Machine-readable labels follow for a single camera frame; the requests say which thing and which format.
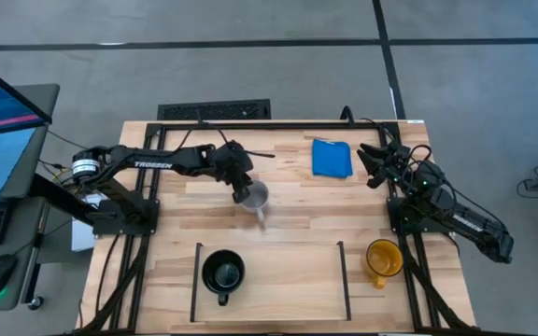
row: gray floor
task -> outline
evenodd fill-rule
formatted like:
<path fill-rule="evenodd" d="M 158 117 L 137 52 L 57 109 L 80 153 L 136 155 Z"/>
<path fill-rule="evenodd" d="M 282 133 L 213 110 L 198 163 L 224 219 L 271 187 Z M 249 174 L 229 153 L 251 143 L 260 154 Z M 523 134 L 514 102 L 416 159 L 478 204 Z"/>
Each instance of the gray floor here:
<path fill-rule="evenodd" d="M 394 38 L 538 37 L 538 1 L 382 0 Z M 364 0 L 0 0 L 0 44 L 294 37 L 376 37 Z M 409 119 L 425 119 L 454 185 L 506 222 L 514 262 L 499 265 L 460 240 L 477 323 L 538 334 L 538 200 L 516 196 L 538 164 L 538 46 L 395 47 Z M 156 105 L 270 98 L 275 119 L 393 117 L 379 47 L 0 51 L 12 84 L 57 82 L 52 130 L 85 145 L 117 142 L 127 119 Z M 43 159 L 76 151 L 48 139 Z M 0 334 L 69 330 L 88 258 L 43 270 L 38 312 L 0 313 Z"/>

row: wooden table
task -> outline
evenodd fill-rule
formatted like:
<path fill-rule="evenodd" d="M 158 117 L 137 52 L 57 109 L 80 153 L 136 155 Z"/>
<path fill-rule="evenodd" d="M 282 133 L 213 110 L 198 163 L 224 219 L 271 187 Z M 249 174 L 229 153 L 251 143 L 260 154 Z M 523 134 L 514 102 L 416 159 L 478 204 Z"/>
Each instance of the wooden table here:
<path fill-rule="evenodd" d="M 267 120 L 259 122 L 276 122 Z M 147 123 L 124 123 L 120 143 L 142 147 Z M 406 146 L 429 144 L 423 123 L 400 121 Z M 404 275 L 389 279 L 382 290 L 373 288 L 361 270 L 361 254 L 379 238 L 397 242 L 389 229 L 385 184 L 369 189 L 369 178 L 355 151 L 360 143 L 379 146 L 372 130 L 239 130 L 225 131 L 229 139 L 246 149 L 276 154 L 275 159 L 252 157 L 252 178 L 263 181 L 270 190 L 270 209 L 264 229 L 254 215 L 232 201 L 231 187 L 209 177 L 190 178 L 164 171 L 158 198 L 161 217 L 157 232 L 150 239 L 149 256 L 136 332 L 138 333 L 235 333 L 235 332 L 376 332 L 413 330 Z M 183 131 L 171 131 L 165 149 L 177 147 Z M 353 176 L 335 179 L 313 176 L 312 140 L 346 141 L 352 149 Z M 195 131 L 185 146 L 222 140 L 216 131 Z M 424 155 L 419 150 L 417 156 Z M 133 189 L 136 169 L 116 175 Z M 474 324 L 460 259 L 453 244 L 441 234 L 423 234 L 432 281 L 452 309 L 468 324 Z M 123 237 L 118 241 L 107 269 L 102 302 L 111 294 L 118 279 Z M 99 239 L 82 298 L 85 321 L 94 314 L 94 303 L 101 271 L 113 237 Z M 411 248 L 412 238 L 408 237 Z M 336 244 L 344 242 L 351 321 L 307 322 L 190 322 L 191 287 L 196 243 L 207 245 Z M 418 284 L 418 301 L 424 325 L 429 325 L 427 304 Z M 132 291 L 124 296 L 120 327 L 126 326 Z"/>

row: black cup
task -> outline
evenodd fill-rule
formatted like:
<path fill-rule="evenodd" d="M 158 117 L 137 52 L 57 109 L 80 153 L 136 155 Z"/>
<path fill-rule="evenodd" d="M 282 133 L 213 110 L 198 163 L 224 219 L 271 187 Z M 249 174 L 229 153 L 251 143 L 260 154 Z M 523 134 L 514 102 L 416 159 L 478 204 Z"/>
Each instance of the black cup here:
<path fill-rule="evenodd" d="M 244 261 L 235 252 L 219 250 L 203 264 L 203 283 L 213 293 L 219 294 L 219 305 L 228 304 L 229 294 L 237 290 L 244 280 Z"/>

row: yellow cup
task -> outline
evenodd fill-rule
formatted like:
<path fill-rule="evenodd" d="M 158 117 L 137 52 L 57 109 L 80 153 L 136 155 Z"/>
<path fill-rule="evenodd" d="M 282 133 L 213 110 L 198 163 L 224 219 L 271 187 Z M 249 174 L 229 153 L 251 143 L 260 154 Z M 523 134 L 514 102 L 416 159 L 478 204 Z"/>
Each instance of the yellow cup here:
<path fill-rule="evenodd" d="M 377 289 L 382 289 L 386 278 L 397 274 L 403 264 L 400 247 L 387 239 L 372 242 L 361 257 L 362 269 Z"/>

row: desk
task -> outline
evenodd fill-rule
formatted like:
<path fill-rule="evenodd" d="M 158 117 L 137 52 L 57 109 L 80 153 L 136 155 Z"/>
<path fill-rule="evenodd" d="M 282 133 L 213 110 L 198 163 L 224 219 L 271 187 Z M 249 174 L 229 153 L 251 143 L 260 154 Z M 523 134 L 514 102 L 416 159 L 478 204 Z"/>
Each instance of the desk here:
<path fill-rule="evenodd" d="M 46 114 L 53 114 L 53 107 L 55 107 L 60 89 L 57 84 L 26 85 L 15 89 Z M 30 242 L 35 237 L 39 224 L 45 224 L 41 223 L 41 217 L 46 207 L 45 200 L 22 198 L 27 195 L 30 188 L 46 134 L 47 126 L 35 129 L 18 164 L 0 191 L 1 200 L 19 199 L 11 213 L 4 242 L 0 245 L 0 255 L 13 253 Z M 26 247 L 16 254 L 18 265 L 7 283 L 5 294 L 0 298 L 0 311 L 12 309 L 18 304 L 23 284 L 27 280 L 27 270 L 31 264 L 31 259 L 35 257 L 34 253 L 33 249 Z"/>
<path fill-rule="evenodd" d="M 423 123 L 400 121 L 399 125 L 405 145 L 412 147 L 429 144 Z M 142 147 L 146 127 L 147 123 L 144 121 L 125 122 L 120 143 L 128 147 Z M 233 204 L 230 187 L 216 183 L 211 178 L 188 178 L 174 172 L 162 172 L 158 190 L 161 216 L 157 232 L 150 239 L 136 333 L 413 330 L 404 276 L 401 273 L 394 276 L 388 281 L 385 289 L 377 290 L 367 283 L 361 270 L 361 254 L 372 241 L 386 238 L 397 242 L 396 236 L 389 229 L 386 208 L 386 198 L 389 195 L 387 187 L 385 184 L 379 189 L 369 189 L 366 186 L 369 176 L 354 152 L 360 143 L 379 146 L 377 132 L 229 130 L 225 133 L 229 139 L 238 141 L 248 150 L 276 154 L 275 159 L 251 157 L 254 169 L 249 173 L 250 176 L 263 181 L 271 194 L 265 228 L 262 230 L 259 227 L 254 215 Z M 184 131 L 169 131 L 165 148 L 171 150 L 177 147 L 184 134 Z M 315 138 L 348 142 L 353 151 L 354 175 L 345 180 L 313 176 L 311 143 Z M 195 131 L 185 146 L 209 143 L 217 146 L 222 143 L 217 132 Z M 136 170 L 126 170 L 117 174 L 116 178 L 126 188 L 133 189 L 136 175 Z M 455 246 L 441 234 L 423 236 L 433 284 L 458 316 L 473 325 L 473 311 Z M 112 237 L 104 237 L 95 245 L 82 297 L 85 321 L 93 317 L 97 287 L 112 240 Z M 338 241 L 344 242 L 346 252 L 352 313 L 350 321 L 259 324 L 190 322 L 191 284 L 197 243 L 205 246 L 263 243 L 286 245 L 335 244 Z M 414 248 L 411 237 L 408 237 L 408 241 L 411 248 Z M 105 302 L 117 283 L 122 246 L 123 237 L 111 255 L 102 291 L 102 302 Z M 423 324 L 429 325 L 427 304 L 418 283 L 417 288 Z M 129 290 L 124 296 L 120 327 L 126 326 L 131 298 Z"/>

